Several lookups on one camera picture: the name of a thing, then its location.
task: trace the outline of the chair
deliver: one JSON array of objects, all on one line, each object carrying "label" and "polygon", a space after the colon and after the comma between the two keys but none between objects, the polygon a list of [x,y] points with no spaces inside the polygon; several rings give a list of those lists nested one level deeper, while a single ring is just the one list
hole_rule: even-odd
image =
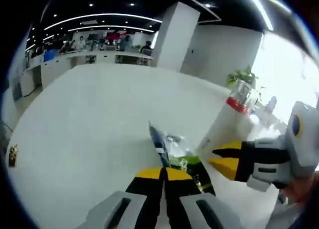
[{"label": "chair", "polygon": [[[151,56],[152,54],[152,50],[151,49],[147,49],[147,48],[144,48],[142,50],[142,54],[145,54],[147,56]],[[143,58],[140,65],[147,65],[149,66],[150,65],[150,60],[148,58]]]},{"label": "chair", "polygon": [[144,49],[142,50],[142,54],[151,56],[152,50],[151,50],[151,49],[144,48]]},{"label": "chair", "polygon": [[106,51],[116,51],[116,46],[115,45],[106,45],[105,50]]}]

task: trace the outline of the person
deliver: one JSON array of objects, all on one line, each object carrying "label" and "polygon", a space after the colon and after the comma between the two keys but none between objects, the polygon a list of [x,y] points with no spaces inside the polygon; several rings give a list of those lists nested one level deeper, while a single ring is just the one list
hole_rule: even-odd
[{"label": "person", "polygon": [[294,180],[281,190],[288,199],[293,200],[303,208],[303,212],[289,227],[289,229],[315,228],[312,223],[319,209],[319,172],[310,177]]},{"label": "person", "polygon": [[131,37],[127,34],[125,37],[120,40],[120,51],[125,51],[131,45]]},{"label": "person", "polygon": [[152,44],[152,42],[150,42],[149,40],[146,41],[146,44],[141,48],[140,53],[142,53],[143,49],[150,49],[150,50],[152,50],[151,44]]},{"label": "person", "polygon": [[75,51],[75,46],[74,46],[75,40],[71,42],[70,44],[70,51]]},{"label": "person", "polygon": [[108,45],[113,45],[114,44],[113,42],[114,42],[114,40],[110,38],[108,41]]},{"label": "person", "polygon": [[70,42],[66,42],[65,45],[61,48],[60,53],[67,53],[71,49]]},{"label": "person", "polygon": [[86,43],[85,43],[84,37],[81,36],[80,41],[75,43],[74,48],[75,48],[75,50],[83,50],[85,48],[85,45],[86,45]]},{"label": "person", "polygon": [[289,199],[292,199],[295,203],[302,206],[308,201],[313,188],[318,182],[319,172],[315,172],[310,177],[288,183],[288,186],[281,189],[281,191],[285,193]]},{"label": "person", "polygon": [[99,48],[99,50],[100,51],[103,51],[103,50],[105,50],[105,43],[100,43],[100,48]]},{"label": "person", "polygon": [[265,111],[268,113],[273,113],[275,107],[277,104],[277,98],[275,96],[272,96],[272,98],[270,99],[270,101],[268,102],[268,104],[265,107]]}]

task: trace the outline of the green plant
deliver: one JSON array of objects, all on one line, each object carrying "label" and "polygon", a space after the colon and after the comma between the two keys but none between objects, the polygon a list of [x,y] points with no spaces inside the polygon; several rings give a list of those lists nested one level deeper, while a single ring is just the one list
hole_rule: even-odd
[{"label": "green plant", "polygon": [[252,85],[255,79],[258,79],[254,73],[251,72],[251,67],[248,65],[244,71],[235,70],[234,73],[230,73],[227,76],[226,86],[233,87],[238,79],[245,81],[246,83]]}]

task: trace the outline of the white pillar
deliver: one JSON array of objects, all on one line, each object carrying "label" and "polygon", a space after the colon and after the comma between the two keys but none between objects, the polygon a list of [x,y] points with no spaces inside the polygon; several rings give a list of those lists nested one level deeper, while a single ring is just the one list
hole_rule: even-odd
[{"label": "white pillar", "polygon": [[134,37],[133,37],[133,43],[132,46],[136,46],[136,45],[141,45],[144,46],[145,42],[143,42],[143,33],[140,32],[135,32]]},{"label": "white pillar", "polygon": [[152,52],[152,65],[180,72],[200,12],[178,2],[169,7]]}]

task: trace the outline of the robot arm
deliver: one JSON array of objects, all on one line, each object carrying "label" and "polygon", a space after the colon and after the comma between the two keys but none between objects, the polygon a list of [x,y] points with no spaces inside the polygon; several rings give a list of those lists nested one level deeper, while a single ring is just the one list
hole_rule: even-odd
[{"label": "robot arm", "polygon": [[296,102],[285,135],[254,142],[233,142],[213,150],[210,163],[231,180],[265,192],[310,176],[319,164],[319,112]]},{"label": "robot arm", "polygon": [[162,190],[171,229],[244,229],[228,205],[202,194],[189,174],[173,168],[139,172],[125,192],[114,192],[90,209],[77,229],[158,228]]}]

